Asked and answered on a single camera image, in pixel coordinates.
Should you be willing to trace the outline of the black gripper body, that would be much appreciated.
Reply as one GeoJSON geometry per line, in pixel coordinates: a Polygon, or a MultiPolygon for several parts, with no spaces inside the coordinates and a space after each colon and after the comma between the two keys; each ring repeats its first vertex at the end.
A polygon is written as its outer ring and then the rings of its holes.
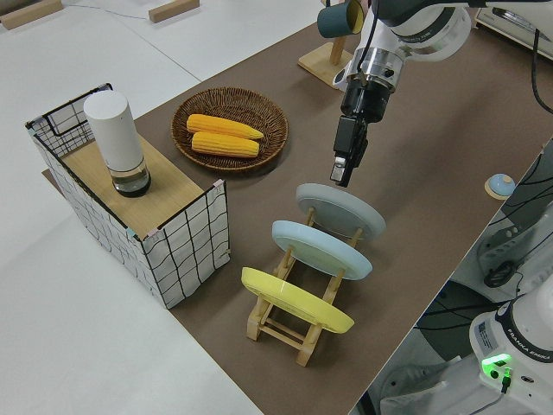
{"type": "Polygon", "coordinates": [[[390,89],[376,81],[348,83],[334,140],[336,154],[364,151],[368,125],[382,120],[390,95],[390,89]]]}

